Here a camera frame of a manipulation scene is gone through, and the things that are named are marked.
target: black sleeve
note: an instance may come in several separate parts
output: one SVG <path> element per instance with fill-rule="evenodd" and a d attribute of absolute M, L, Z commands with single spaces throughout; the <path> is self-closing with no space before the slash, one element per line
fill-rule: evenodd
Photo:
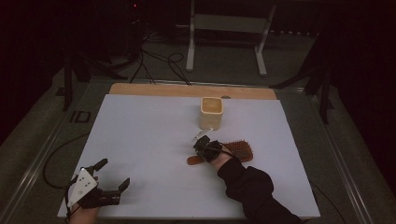
<path fill-rule="evenodd" d="M 246 169 L 240 161 L 231 159 L 221 166 L 218 175 L 226 184 L 227 196 L 240 202 L 247 218 L 254 223 L 301 223 L 273 198 L 274 185 L 264 171 L 250 166 Z"/>

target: cable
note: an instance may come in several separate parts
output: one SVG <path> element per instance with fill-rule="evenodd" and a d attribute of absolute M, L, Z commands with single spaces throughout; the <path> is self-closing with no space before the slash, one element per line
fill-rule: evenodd
<path fill-rule="evenodd" d="M 168 63 L 169 67 L 172 69 L 172 71 L 178 76 L 180 77 L 180 79 L 182 79 L 187 85 L 191 86 L 191 83 L 189 82 L 189 80 L 186 78 L 186 76 L 184 75 L 183 71 L 180 69 L 180 67 L 177 65 L 177 63 L 181 62 L 184 59 L 183 54 L 181 53 L 173 53 L 170 54 L 168 57 L 165 57 L 161 54 L 157 54 L 157 53 L 153 53 L 153 52 L 149 52 L 147 50 L 141 49 L 143 51 L 143 53 L 146 53 L 148 56 L 155 58 L 161 62 L 164 63 Z M 180 59 L 178 60 L 172 60 L 172 57 L 179 55 Z"/>
<path fill-rule="evenodd" d="M 343 215 L 341 214 L 341 212 L 338 210 L 338 208 L 335 206 L 335 204 L 332 202 L 332 200 L 330 200 L 330 198 L 320 189 L 318 188 L 318 186 L 316 186 L 310 179 L 308 179 L 309 183 L 311 184 L 311 186 L 314 189 L 317 189 L 326 199 L 327 201 L 332 205 L 332 207 L 335 209 L 335 211 L 338 213 L 338 215 L 340 216 L 340 218 L 343 220 L 344 224 L 347 224 L 346 221 L 344 220 Z"/>
<path fill-rule="evenodd" d="M 71 212 L 71 208 L 69 207 L 69 190 L 70 187 L 76 183 L 77 179 L 78 179 L 78 175 L 76 175 L 71 181 L 69 181 L 66 187 L 64 187 L 64 203 L 66 205 L 66 211 L 67 211 L 66 218 L 64 219 L 64 223 L 69 223 L 70 217 L 73 216 L 73 214 L 75 214 L 75 212 L 77 212 L 77 210 L 80 208 L 79 206 L 78 208 L 76 208 L 76 210 Z"/>
<path fill-rule="evenodd" d="M 159 33 L 159 32 L 154 32 L 154 33 L 152 33 L 152 34 L 148 37 L 148 42 L 152 42 L 152 43 L 161 43 L 161 42 L 165 42 L 165 41 L 168 41 L 168 40 L 173 40 L 176 36 L 183 35 L 183 34 L 187 33 L 189 30 L 190 30 L 190 28 L 183 29 L 182 31 L 178 32 L 177 34 L 172 35 L 172 37 L 170 37 L 170 36 L 163 36 L 163 35 L 162 35 L 161 33 Z M 160 36 L 160 38 L 157 38 L 157 39 L 152 38 L 152 37 L 154 37 L 154 36 L 156 36 L 156 35 Z"/>
<path fill-rule="evenodd" d="M 94 7 L 94 12 L 96 14 L 96 17 L 99 17 L 97 6 L 96 6 L 94 0 L 92 0 L 92 4 L 93 4 L 93 7 Z M 126 44 L 125 44 L 125 48 L 124 48 L 121 56 L 125 56 L 125 54 L 128 53 L 129 48 L 130 48 L 130 38 L 134 37 L 135 35 L 138 35 L 140 30 L 142 29 L 140 27 L 140 22 L 141 22 L 141 18 L 140 17 L 141 17 L 141 15 L 139 15 L 138 17 L 134 17 L 134 14 L 132 13 L 134 11 L 134 9 L 131 6 L 131 3 L 129 3 L 128 1 L 125 1 L 125 4 L 126 4 L 125 5 L 125 8 L 126 8 L 126 12 L 125 12 L 126 13 L 126 18 L 125 19 L 126 19 L 126 22 L 127 22 L 128 26 L 129 26 L 129 29 L 127 30 L 127 33 L 126 33 L 126 35 L 127 35 L 126 36 Z M 134 28 L 131 27 L 131 24 L 133 24 L 134 22 L 136 22 L 136 24 L 138 24 L 137 25 L 138 27 L 135 28 L 135 29 L 137 29 L 137 33 L 136 34 L 131 34 L 131 32 L 133 32 L 133 33 L 136 32 L 136 30 L 134 30 Z M 129 52 L 129 53 L 130 53 L 130 56 L 126 57 L 128 60 L 127 60 L 127 62 L 124 62 L 124 63 L 112 65 L 112 64 L 102 63 L 102 62 L 97 61 L 97 62 L 95 62 L 96 64 L 94 64 L 92 62 L 85 62 L 85 64 L 87 66 L 89 66 L 90 68 L 96 69 L 98 71 L 105 72 L 106 75 L 111 76 L 113 78 L 126 79 L 125 77 L 115 76 L 115 74 L 113 74 L 113 76 L 112 76 L 110 71 L 111 72 L 112 71 L 120 72 L 120 71 L 130 67 L 132 64 L 134 64 L 135 61 L 136 61 L 136 58 L 134 57 L 134 55 L 132 55 L 131 52 Z"/>
<path fill-rule="evenodd" d="M 150 35 L 146 36 L 145 38 L 143 38 L 142 43 L 140 44 L 140 48 L 139 48 L 139 57 L 141 57 L 139 66 L 137 67 L 136 71 L 134 71 L 134 74 L 131 77 L 131 80 L 129 80 L 129 83 L 132 83 L 134 81 L 134 78 L 137 76 L 137 73 L 139 73 L 140 68 L 142 68 L 143 66 L 143 53 L 142 53 L 142 45 L 149 39 Z"/>
<path fill-rule="evenodd" d="M 212 150 L 212 151 L 216 151 L 216 152 L 218 152 L 218 153 L 225 153 L 225 154 L 227 154 L 227 155 L 229 155 L 229 156 L 231 156 L 231 157 L 233 157 L 234 159 L 237 159 L 238 161 L 239 161 L 239 159 L 231 152 L 228 152 L 228 151 L 224 151 L 223 149 L 217 149 L 217 148 L 214 148 L 214 147 L 204 147 L 204 146 L 201 146 L 203 149 L 208 149 L 208 150 Z"/>
<path fill-rule="evenodd" d="M 156 84 L 154 81 L 154 78 L 152 78 L 151 74 L 149 73 L 148 68 L 143 64 L 143 53 L 141 54 L 141 57 L 142 57 L 143 68 L 145 68 L 145 71 L 146 71 L 146 74 L 145 74 L 146 78 L 149 80 L 150 84 L 152 84 L 152 83 Z"/>
<path fill-rule="evenodd" d="M 90 134 L 90 133 L 84 133 L 84 134 L 82 134 L 82 135 L 80 135 L 80 136 L 77 136 L 77 137 L 75 137 L 75 138 L 73 138 L 73 139 L 71 139 L 71 140 L 69 140 L 69 141 L 67 141 L 67 142 L 65 142 L 65 143 L 63 143 L 63 144 L 61 144 L 60 146 L 56 147 L 56 148 L 51 152 L 51 154 L 49 155 L 49 157 L 46 159 L 46 162 L 44 163 L 43 174 L 42 174 L 42 175 L 43 175 L 44 182 L 46 182 L 47 185 L 49 185 L 50 187 L 52 187 L 52 188 L 54 188 L 54 189 L 64 189 L 64 186 L 57 186 L 57 185 L 54 185 L 54 184 L 52 184 L 52 183 L 50 183 L 50 182 L 48 181 L 48 179 L 47 179 L 47 177 L 46 177 L 47 165 L 49 164 L 50 159 L 52 158 L 52 156 L 55 155 L 55 153 L 56 153 L 57 151 L 59 151 L 59 150 L 60 150 L 61 148 L 63 148 L 64 146 L 66 146 L 66 145 L 68 145 L 68 144 L 70 144 L 70 143 L 72 143 L 72 142 L 78 140 L 79 138 L 82 138 L 82 137 L 88 135 L 88 134 Z"/>

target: beige cup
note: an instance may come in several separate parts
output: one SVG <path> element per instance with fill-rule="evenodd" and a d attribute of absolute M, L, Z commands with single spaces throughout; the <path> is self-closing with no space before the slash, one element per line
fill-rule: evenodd
<path fill-rule="evenodd" d="M 201 99 L 201 115 L 199 127 L 201 129 L 217 130 L 221 124 L 223 105 L 221 98 L 204 97 Z"/>

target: hairbrush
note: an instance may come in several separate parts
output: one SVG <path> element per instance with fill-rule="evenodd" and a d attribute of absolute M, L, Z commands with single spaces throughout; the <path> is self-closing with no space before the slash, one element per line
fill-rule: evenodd
<path fill-rule="evenodd" d="M 253 151 L 250 144 L 244 140 L 234 141 L 230 143 L 223 143 L 233 155 L 241 162 L 253 160 Z M 204 162 L 205 160 L 200 156 L 191 156 L 187 158 L 188 165 L 195 165 Z"/>

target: black cable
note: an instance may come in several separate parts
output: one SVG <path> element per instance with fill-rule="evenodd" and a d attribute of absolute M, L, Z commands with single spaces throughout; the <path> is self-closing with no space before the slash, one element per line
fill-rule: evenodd
<path fill-rule="evenodd" d="M 157 53 L 153 53 L 153 52 L 149 52 L 147 50 L 141 49 L 144 53 L 146 53 L 147 55 L 151 56 L 152 58 L 155 58 L 161 62 L 164 63 L 168 63 L 169 67 L 172 69 L 172 71 L 178 76 L 180 77 L 187 85 L 191 86 L 191 83 L 189 82 L 189 80 L 186 78 L 186 76 L 184 75 L 183 71 L 180 69 L 180 67 L 177 65 L 177 63 L 181 62 L 184 59 L 183 54 L 181 53 L 173 53 L 170 54 L 168 57 L 165 57 L 161 54 L 157 54 Z M 179 55 L 180 59 L 178 60 L 172 60 L 172 57 L 174 57 L 175 55 Z"/>
<path fill-rule="evenodd" d="M 140 61 L 139 66 L 137 67 L 136 71 L 134 71 L 134 74 L 131 77 L 131 80 L 129 80 L 129 83 L 132 83 L 134 81 L 134 78 L 137 76 L 137 73 L 140 71 L 140 68 L 142 67 L 143 62 Z"/>
<path fill-rule="evenodd" d="M 150 84 L 152 84 L 152 83 L 156 84 L 155 81 L 154 81 L 154 78 L 152 78 L 151 74 L 149 73 L 148 68 L 147 68 L 146 65 L 143 63 L 143 58 L 144 58 L 143 52 L 140 51 L 140 54 L 141 54 L 140 57 L 141 57 L 142 66 L 143 66 L 143 68 L 144 68 L 145 71 L 146 71 L 146 74 L 145 74 L 146 78 L 149 80 L 149 83 L 150 83 Z"/>
<path fill-rule="evenodd" d="M 120 76 L 119 74 L 115 73 L 109 67 L 107 67 L 105 65 L 102 65 L 101 63 L 99 63 L 96 60 L 91 59 L 90 57 L 88 57 L 84 53 L 79 53 L 78 56 L 80 56 L 81 59 L 83 60 L 83 62 L 85 64 L 87 64 L 89 67 L 91 67 L 93 69 L 97 69 L 98 71 L 103 72 L 104 74 L 106 74 L 109 77 L 113 77 L 115 79 L 127 79 L 128 78 L 128 77 Z"/>
<path fill-rule="evenodd" d="M 303 224 L 307 223 L 308 221 L 312 220 L 312 218 L 303 221 Z"/>
<path fill-rule="evenodd" d="M 222 150 L 222 149 L 217 149 L 217 148 L 214 148 L 214 147 L 205 147 L 205 146 L 201 146 L 202 148 L 204 148 L 204 149 L 209 149 L 209 150 L 212 150 L 212 151 L 217 151 L 218 153 L 225 153 L 225 154 L 227 154 L 227 155 L 229 155 L 229 156 L 231 156 L 231 157 L 233 157 L 233 158 L 235 158 L 235 159 L 237 159 L 238 161 L 239 161 L 239 159 L 231 152 L 228 152 L 228 151 L 224 151 L 224 150 Z"/>
<path fill-rule="evenodd" d="M 79 209 L 79 207 L 78 207 L 76 210 L 74 210 L 73 212 L 71 212 L 71 209 L 70 209 L 70 207 L 68 206 L 68 204 L 69 204 L 69 190 L 70 190 L 70 187 L 71 187 L 74 183 L 76 183 L 77 178 L 78 178 L 78 176 L 75 176 L 75 177 L 73 178 L 73 180 L 71 180 L 71 181 L 67 184 L 67 186 L 64 187 L 64 203 L 65 203 L 65 205 L 66 205 L 66 211 L 67 211 L 67 212 L 66 212 L 66 218 L 64 219 L 64 223 L 69 223 L 70 217 L 71 217 L 73 214 L 75 214 L 75 212 L 77 212 L 77 210 Z"/>
<path fill-rule="evenodd" d="M 54 185 L 54 184 L 52 184 L 52 183 L 50 183 L 50 182 L 48 181 L 48 179 L 47 179 L 47 177 L 46 177 L 47 165 L 49 164 L 49 161 L 50 161 L 50 159 L 52 158 L 52 156 L 55 155 L 55 153 L 56 153 L 57 151 L 59 151 L 59 150 L 60 150 L 61 148 L 63 148 L 64 146 L 66 146 L 66 145 L 68 145 L 68 144 L 70 144 L 70 143 L 72 143 L 72 142 L 78 140 L 79 138 L 82 138 L 82 137 L 88 135 L 88 134 L 90 134 L 90 133 L 84 133 L 84 134 L 82 134 L 82 135 L 80 135 L 80 136 L 77 136 L 77 137 L 75 137 L 75 138 L 73 138 L 73 139 L 71 139 L 71 140 L 69 140 L 69 141 L 67 141 L 67 142 L 65 142 L 65 143 L 63 143 L 63 144 L 61 144 L 60 146 L 56 147 L 56 148 L 51 152 L 51 154 L 49 155 L 49 157 L 46 159 L 46 162 L 44 163 L 44 167 L 43 167 L 43 174 L 42 174 L 42 175 L 43 175 L 44 182 L 46 182 L 46 184 L 48 184 L 50 187 L 52 187 L 52 188 L 54 188 L 54 189 L 64 189 L 64 186 L 56 186 L 56 185 Z"/>
<path fill-rule="evenodd" d="M 341 214 L 341 212 L 338 210 L 338 208 L 335 206 L 335 204 L 332 202 L 332 200 L 330 200 L 330 198 L 320 189 L 318 188 L 318 186 L 316 186 L 310 179 L 308 179 L 309 183 L 311 184 L 311 186 L 313 186 L 314 189 L 317 189 L 326 199 L 327 201 L 332 205 L 332 207 L 335 209 L 335 211 L 338 213 L 338 215 L 340 216 L 340 218 L 343 220 L 344 224 L 347 224 L 346 221 L 344 220 L 343 215 Z"/>
<path fill-rule="evenodd" d="M 114 64 L 114 65 L 110 65 L 108 68 L 112 69 L 112 70 L 116 70 L 116 71 L 120 71 L 123 70 L 125 68 L 128 68 L 129 66 L 131 66 L 132 64 L 134 64 L 136 62 L 136 60 L 128 60 L 124 63 L 119 63 L 119 64 Z"/>

